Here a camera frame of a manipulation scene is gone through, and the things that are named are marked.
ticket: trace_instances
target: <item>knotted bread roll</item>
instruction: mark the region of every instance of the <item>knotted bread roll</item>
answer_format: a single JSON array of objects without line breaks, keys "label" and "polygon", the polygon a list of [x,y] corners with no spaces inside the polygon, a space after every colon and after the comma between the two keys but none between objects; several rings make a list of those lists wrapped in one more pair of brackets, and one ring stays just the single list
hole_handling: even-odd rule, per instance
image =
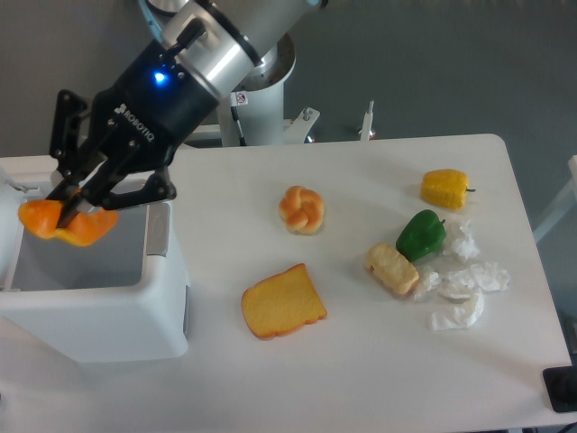
[{"label": "knotted bread roll", "polygon": [[279,212],[288,230],[312,235],[323,224],[325,202],[312,189],[290,187],[279,203]]}]

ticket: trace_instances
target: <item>orange bell pepper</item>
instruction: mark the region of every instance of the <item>orange bell pepper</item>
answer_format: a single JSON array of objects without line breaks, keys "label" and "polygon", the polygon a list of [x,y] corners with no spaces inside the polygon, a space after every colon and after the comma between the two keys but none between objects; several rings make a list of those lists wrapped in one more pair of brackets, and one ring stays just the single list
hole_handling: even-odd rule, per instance
[{"label": "orange bell pepper", "polygon": [[18,209],[18,217],[28,231],[42,239],[57,237],[75,246],[90,246],[114,227],[115,210],[100,209],[91,214],[80,213],[65,228],[57,228],[63,202],[32,200]]}]

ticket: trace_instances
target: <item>blue led light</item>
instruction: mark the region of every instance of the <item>blue led light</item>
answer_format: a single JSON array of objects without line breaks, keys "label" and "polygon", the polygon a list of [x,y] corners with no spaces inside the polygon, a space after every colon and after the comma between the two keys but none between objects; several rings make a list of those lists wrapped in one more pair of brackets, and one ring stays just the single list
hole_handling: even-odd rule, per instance
[{"label": "blue led light", "polygon": [[154,79],[156,80],[156,84],[164,84],[168,80],[168,77],[164,75],[162,72],[154,72]]}]

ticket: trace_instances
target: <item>black object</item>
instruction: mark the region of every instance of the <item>black object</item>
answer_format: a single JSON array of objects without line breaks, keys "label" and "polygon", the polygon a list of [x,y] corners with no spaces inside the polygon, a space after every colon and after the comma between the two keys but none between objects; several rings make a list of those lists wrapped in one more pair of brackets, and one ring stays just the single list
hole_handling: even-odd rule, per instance
[{"label": "black object", "polygon": [[[111,88],[96,95],[91,112],[85,99],[67,90],[59,92],[50,155],[59,161],[57,170],[64,180],[48,196],[67,200],[59,226],[66,226],[77,214],[82,199],[93,206],[118,209],[176,197],[167,167],[180,144],[218,101],[181,65],[167,60],[203,31],[198,23],[187,26],[168,50],[151,42]],[[78,145],[79,125],[88,115],[88,137]],[[96,174],[78,190],[79,182],[101,162]],[[144,171],[154,173],[141,190],[111,193],[126,175]]]},{"label": "black object", "polygon": [[555,412],[577,411],[577,367],[547,368],[543,379]]},{"label": "black object", "polygon": [[571,430],[575,426],[577,426],[577,422],[573,422],[572,424],[567,424],[565,427],[560,429],[557,433],[566,433],[567,431]]}]

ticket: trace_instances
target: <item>gray wall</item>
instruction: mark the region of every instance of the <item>gray wall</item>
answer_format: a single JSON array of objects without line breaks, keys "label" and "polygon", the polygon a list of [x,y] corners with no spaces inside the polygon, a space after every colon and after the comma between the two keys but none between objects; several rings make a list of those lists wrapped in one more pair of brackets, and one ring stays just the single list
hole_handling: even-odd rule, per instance
[{"label": "gray wall", "polygon": [[[94,95],[150,39],[135,0],[0,0],[0,34],[0,156],[46,153],[58,90]],[[379,138],[500,135],[531,220],[569,179],[577,2],[331,0],[291,35],[286,116],[320,110],[319,141],[354,139],[374,99]],[[577,316],[576,222],[540,244],[562,317]]]}]

